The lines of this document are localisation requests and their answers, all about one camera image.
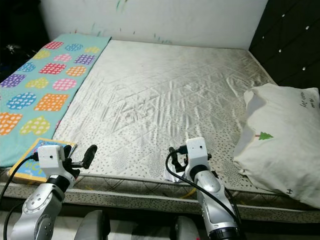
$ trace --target pillow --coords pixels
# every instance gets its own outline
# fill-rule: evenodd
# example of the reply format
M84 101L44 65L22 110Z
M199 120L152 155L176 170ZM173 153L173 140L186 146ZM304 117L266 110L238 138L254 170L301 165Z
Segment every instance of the pillow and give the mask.
M247 123L233 153L253 185L320 209L317 88L267 83L244 93Z

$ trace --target yellow cable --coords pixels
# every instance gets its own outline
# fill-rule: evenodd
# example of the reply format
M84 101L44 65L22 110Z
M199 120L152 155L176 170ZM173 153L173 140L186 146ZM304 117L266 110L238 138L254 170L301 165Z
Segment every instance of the yellow cable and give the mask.
M194 187L189 193L187 193L186 195L180 197L181 199L186 199L190 196L192 196L195 192L197 191L197 189Z

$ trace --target white sheet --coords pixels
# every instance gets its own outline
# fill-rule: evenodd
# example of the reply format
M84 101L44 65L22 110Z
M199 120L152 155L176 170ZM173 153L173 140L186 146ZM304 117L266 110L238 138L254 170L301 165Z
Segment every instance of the white sheet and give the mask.
M54 139L78 144L74 160L96 144L88 173L163 180L168 148L202 136L212 167L236 188L243 93L271 81L245 50L111 40Z

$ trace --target dark background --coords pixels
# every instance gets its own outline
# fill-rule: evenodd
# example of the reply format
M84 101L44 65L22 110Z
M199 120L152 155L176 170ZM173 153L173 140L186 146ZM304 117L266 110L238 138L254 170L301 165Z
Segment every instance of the dark background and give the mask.
M278 85L320 88L320 0L269 0L249 50Z
M0 0L0 82L49 42L40 0Z

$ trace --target white wall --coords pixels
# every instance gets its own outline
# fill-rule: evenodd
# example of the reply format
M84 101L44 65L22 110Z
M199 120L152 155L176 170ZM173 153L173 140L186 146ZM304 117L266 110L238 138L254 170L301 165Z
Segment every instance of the white wall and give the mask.
M248 49L268 0L42 0L51 40L62 33Z

